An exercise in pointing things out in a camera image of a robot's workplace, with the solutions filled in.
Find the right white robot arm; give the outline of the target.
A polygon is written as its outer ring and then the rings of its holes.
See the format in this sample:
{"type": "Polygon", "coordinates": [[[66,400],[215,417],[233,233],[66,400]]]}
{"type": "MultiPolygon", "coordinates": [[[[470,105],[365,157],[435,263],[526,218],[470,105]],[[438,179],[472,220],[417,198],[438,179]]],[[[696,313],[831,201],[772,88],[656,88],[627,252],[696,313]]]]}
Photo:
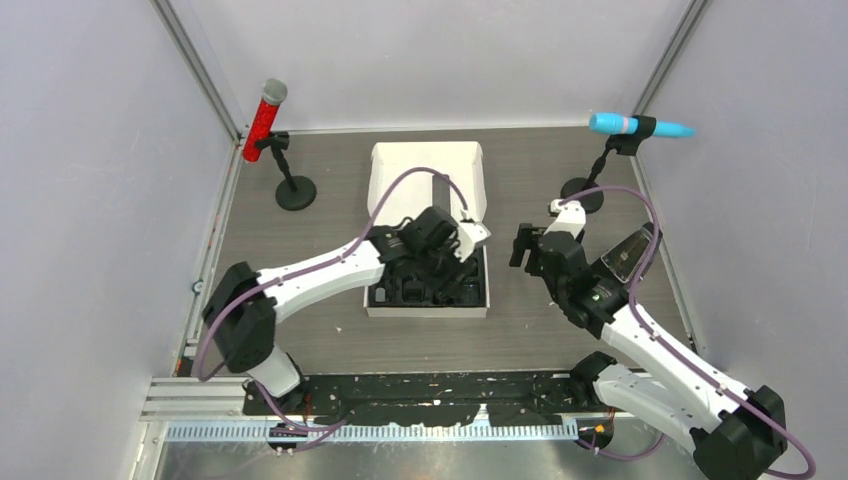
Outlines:
{"type": "Polygon", "coordinates": [[[566,318],[625,353],[650,373],[642,380],[603,352],[570,372],[571,397],[584,410],[625,410],[673,439],[709,479],[757,479],[783,455],[782,398],[751,390],[669,335],[641,306],[630,306],[629,281],[652,239],[643,224],[594,262],[568,232],[522,223],[510,265],[543,280],[566,318]]]}

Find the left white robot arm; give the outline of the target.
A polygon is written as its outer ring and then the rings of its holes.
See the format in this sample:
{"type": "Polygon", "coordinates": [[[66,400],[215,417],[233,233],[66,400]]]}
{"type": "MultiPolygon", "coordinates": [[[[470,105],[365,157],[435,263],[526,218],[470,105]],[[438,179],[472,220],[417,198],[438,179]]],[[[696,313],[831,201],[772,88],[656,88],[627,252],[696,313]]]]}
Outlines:
{"type": "Polygon", "coordinates": [[[262,386],[280,412],[298,412],[307,398],[303,375],[275,340],[276,327],[298,311],[386,277],[412,275],[438,296],[450,296],[472,273],[471,258],[490,237],[479,221],[454,219],[431,206],[398,225],[367,228],[329,253],[254,271],[232,265],[202,312],[206,344],[214,343],[232,373],[262,386]]]}

